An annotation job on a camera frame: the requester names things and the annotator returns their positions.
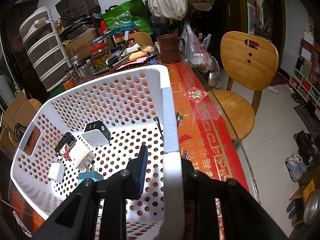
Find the white plastic drawer unit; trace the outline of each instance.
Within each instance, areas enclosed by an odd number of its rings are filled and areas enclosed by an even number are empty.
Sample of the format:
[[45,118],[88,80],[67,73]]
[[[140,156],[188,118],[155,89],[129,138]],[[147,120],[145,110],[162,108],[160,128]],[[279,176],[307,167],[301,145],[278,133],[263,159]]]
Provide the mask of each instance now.
[[47,7],[40,7],[39,9],[35,10],[35,12],[30,15],[28,17],[28,19],[26,19],[20,26],[19,28],[19,33],[22,37],[22,39],[27,35],[28,31],[30,30],[30,28],[32,27],[33,23],[36,20],[39,20],[41,18],[44,18],[45,20],[53,20],[52,19],[52,15],[51,15],[51,11],[49,8]]
[[23,38],[22,43],[27,51],[31,49],[31,47],[36,44],[43,37],[47,36],[51,33],[56,33],[56,28],[54,26],[53,21],[49,21],[46,24],[42,25],[39,28],[34,28]]
[[38,76],[42,77],[55,65],[67,58],[68,56],[63,46],[61,45],[55,49],[50,50],[47,54],[42,56],[36,63],[34,63],[33,68],[36,70]]
[[28,57],[32,64],[36,63],[44,54],[51,49],[61,45],[60,38],[57,33],[49,34],[34,44],[28,51]]
[[54,66],[51,70],[45,73],[41,78],[40,81],[43,83],[45,88],[48,90],[57,82],[62,81],[63,78],[66,76],[65,71],[72,67],[72,64],[69,59],[65,59],[64,61],[60,62],[56,66]]

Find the chair backrest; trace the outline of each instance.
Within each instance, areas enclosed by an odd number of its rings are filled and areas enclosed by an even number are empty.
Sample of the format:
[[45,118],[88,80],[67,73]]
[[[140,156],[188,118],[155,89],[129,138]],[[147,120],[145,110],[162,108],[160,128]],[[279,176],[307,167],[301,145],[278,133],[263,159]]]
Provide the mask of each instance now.
[[276,47],[259,37],[228,32],[222,37],[220,53],[228,75],[248,89],[265,89],[277,72],[279,55]]

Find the chair leg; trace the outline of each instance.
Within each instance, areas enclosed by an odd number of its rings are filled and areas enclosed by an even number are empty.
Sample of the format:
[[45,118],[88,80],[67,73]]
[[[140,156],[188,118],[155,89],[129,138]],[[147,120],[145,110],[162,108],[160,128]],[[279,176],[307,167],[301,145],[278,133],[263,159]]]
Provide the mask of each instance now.
[[253,93],[253,99],[252,99],[252,108],[254,110],[254,115],[257,114],[257,111],[258,111],[258,108],[259,108],[259,105],[260,105],[260,101],[261,101],[261,95],[262,95],[262,90],[259,90],[259,91],[255,91]]
[[232,84],[233,84],[233,79],[231,77],[229,77],[226,90],[231,91]]

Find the red jar lid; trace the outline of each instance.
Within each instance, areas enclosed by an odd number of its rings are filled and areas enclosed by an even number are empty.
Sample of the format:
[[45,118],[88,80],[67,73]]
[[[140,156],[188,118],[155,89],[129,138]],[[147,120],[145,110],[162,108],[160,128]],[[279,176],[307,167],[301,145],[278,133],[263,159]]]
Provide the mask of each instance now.
[[92,47],[92,48],[90,49],[90,52],[93,53],[93,52],[95,52],[96,50],[102,49],[102,48],[105,47],[105,46],[106,46],[106,44],[105,44],[104,42],[103,42],[103,43],[100,43],[100,44]]

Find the wooden chair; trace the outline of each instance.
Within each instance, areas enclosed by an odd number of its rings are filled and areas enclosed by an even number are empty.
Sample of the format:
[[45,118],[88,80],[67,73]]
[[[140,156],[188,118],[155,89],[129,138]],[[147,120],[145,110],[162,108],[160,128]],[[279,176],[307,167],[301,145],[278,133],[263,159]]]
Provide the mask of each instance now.
[[[259,48],[247,46],[250,41],[258,43]],[[278,51],[265,39],[247,33],[229,32],[221,40],[220,53],[229,80],[227,90],[216,90],[213,93],[230,119],[239,139],[244,139],[253,129],[262,90],[270,84],[277,72]],[[251,105],[240,95],[231,92],[234,80],[254,91]],[[236,140],[236,135],[230,126],[228,131],[231,139]]]

